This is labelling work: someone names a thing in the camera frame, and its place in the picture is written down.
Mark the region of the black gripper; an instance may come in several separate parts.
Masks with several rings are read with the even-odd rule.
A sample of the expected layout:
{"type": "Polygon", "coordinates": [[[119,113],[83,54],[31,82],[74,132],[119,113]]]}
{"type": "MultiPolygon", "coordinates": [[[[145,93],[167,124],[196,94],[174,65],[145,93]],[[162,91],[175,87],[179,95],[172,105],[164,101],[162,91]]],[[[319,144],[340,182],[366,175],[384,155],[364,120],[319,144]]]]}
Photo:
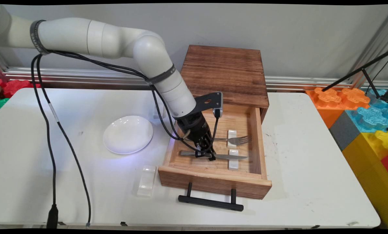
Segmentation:
{"type": "Polygon", "coordinates": [[[195,143],[195,157],[208,158],[209,161],[216,160],[216,152],[213,149],[213,136],[210,127],[206,122],[202,112],[194,113],[177,120],[179,128],[184,134],[190,131],[186,137],[195,143]]]}

